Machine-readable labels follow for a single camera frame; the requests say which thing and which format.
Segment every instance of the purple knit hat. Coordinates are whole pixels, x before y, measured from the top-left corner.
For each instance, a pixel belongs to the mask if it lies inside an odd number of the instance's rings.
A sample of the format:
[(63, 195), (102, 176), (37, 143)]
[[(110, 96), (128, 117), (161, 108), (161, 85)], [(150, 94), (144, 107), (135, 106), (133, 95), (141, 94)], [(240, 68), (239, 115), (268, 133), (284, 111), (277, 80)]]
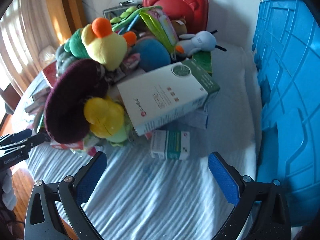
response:
[(92, 59), (73, 62), (58, 79), (46, 104), (44, 123), (49, 136), (58, 143), (76, 143), (89, 132), (84, 117), (88, 98), (103, 98), (108, 90), (105, 68)]

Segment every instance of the blue plastic bin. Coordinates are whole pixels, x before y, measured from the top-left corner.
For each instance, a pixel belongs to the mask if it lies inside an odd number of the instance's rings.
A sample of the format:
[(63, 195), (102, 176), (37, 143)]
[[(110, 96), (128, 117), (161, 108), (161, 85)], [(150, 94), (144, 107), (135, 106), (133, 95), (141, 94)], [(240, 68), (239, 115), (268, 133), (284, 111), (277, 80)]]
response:
[(320, 207), (320, 28), (302, 0), (260, 3), (252, 50), (261, 86), (257, 181), (284, 186), (292, 226)]

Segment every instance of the wooden floor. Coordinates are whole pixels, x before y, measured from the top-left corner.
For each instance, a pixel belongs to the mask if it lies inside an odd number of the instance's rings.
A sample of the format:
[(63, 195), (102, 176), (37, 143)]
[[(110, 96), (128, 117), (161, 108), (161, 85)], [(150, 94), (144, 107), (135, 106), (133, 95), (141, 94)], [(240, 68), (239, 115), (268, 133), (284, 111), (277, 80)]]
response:
[[(9, 115), (4, 123), (3, 128), (0, 131), (0, 136), (13, 133), (11, 126), (11, 115)], [(17, 217), (17, 221), (25, 221), (29, 198), (34, 185), (33, 178), (31, 177), (26, 163), (20, 162), (11, 168), (12, 170), (12, 186), (14, 193), (17, 196), (17, 205), (14, 208), (14, 213)], [(78, 239), (72, 228), (62, 221), (66, 231), (71, 239)], [(15, 226), (15, 237), (24, 239), (24, 225), (17, 223)]]

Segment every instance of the yellow plush toy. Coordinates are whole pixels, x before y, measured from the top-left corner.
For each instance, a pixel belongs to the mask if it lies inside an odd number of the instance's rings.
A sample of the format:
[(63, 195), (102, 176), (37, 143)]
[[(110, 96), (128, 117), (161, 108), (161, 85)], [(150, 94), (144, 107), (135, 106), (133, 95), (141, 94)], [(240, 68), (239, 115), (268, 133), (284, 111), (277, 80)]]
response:
[(99, 17), (84, 27), (81, 40), (92, 59), (114, 71), (123, 61), (128, 47), (137, 41), (137, 36), (134, 32), (122, 36), (114, 33), (110, 21)]
[(126, 116), (123, 107), (109, 97), (90, 98), (84, 105), (84, 117), (90, 123), (91, 132), (118, 145), (128, 139), (132, 129)]

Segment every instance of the blue ball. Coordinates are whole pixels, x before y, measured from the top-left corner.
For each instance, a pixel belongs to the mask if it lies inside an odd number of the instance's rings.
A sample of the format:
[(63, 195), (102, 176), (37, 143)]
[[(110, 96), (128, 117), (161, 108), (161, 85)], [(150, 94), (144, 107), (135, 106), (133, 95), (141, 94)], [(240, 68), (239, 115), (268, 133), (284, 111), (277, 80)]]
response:
[(158, 40), (153, 38), (138, 41), (130, 51), (130, 54), (134, 53), (140, 54), (139, 67), (146, 72), (171, 63), (169, 52)]

